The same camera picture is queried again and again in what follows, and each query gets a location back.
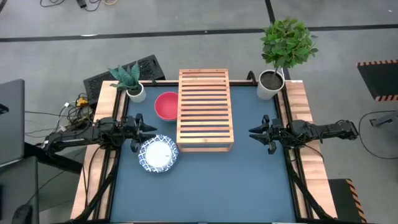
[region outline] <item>ceramic plate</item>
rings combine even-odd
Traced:
[[[173,140],[157,134],[145,141],[138,154],[140,165],[149,172],[168,171],[177,160],[178,149]]]

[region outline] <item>wooden crate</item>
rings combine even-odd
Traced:
[[[180,70],[177,145],[182,152],[228,152],[234,143],[228,69]]]

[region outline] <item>white flower pot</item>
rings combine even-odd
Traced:
[[[280,76],[282,79],[282,86],[277,90],[269,90],[265,86],[261,84],[261,76],[266,72],[274,72],[274,70],[265,70],[260,74],[259,77],[259,84],[257,85],[257,96],[262,100],[269,100],[271,99],[279,90],[281,90],[285,85],[285,78],[279,72],[276,72],[276,75]]]
[[[141,83],[139,85],[142,88],[141,88],[141,92],[139,94],[137,94],[137,95],[130,95],[128,90],[126,90],[127,95],[130,97],[130,100],[135,102],[135,103],[142,102],[147,97],[147,93],[145,92],[144,86]]]

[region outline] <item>yellow cable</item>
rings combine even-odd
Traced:
[[[106,2],[106,0],[104,0],[104,3],[105,3],[106,5],[111,6],[111,5],[115,4],[117,1],[118,1],[118,0],[114,0],[114,1],[111,2],[111,3],[108,3],[108,2]]]

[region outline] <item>concrete floor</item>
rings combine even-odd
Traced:
[[[398,19],[398,2],[393,0],[278,0],[272,1],[272,7],[276,19],[296,17],[308,26],[394,24]],[[119,0],[113,6],[102,4],[91,13],[80,10],[75,1],[42,8],[39,1],[10,0],[0,13],[0,38],[268,25],[262,0]],[[319,36],[317,57],[290,69],[292,79],[304,81],[314,122],[350,119],[357,124],[367,112],[398,109],[396,102],[376,103],[356,68],[357,62],[397,59],[397,29],[314,34]],[[0,83],[23,78],[26,110],[58,113],[66,101],[85,91],[84,79],[151,54],[156,55],[168,80],[177,79],[181,68],[228,68],[231,79],[245,78],[249,70],[259,75],[262,70],[272,68],[260,56],[260,36],[223,34],[0,43]],[[51,128],[56,120],[27,114],[26,131]],[[364,122],[365,144],[380,156],[398,156],[397,132],[393,128],[394,124],[376,129]],[[30,143],[41,140],[26,138]],[[359,140],[328,139],[322,145],[322,152],[329,178],[353,179],[369,222],[398,223],[397,160],[371,156]],[[58,172],[47,166],[39,169],[39,184]],[[43,188],[42,223],[68,219],[77,182],[77,175],[64,173]]]

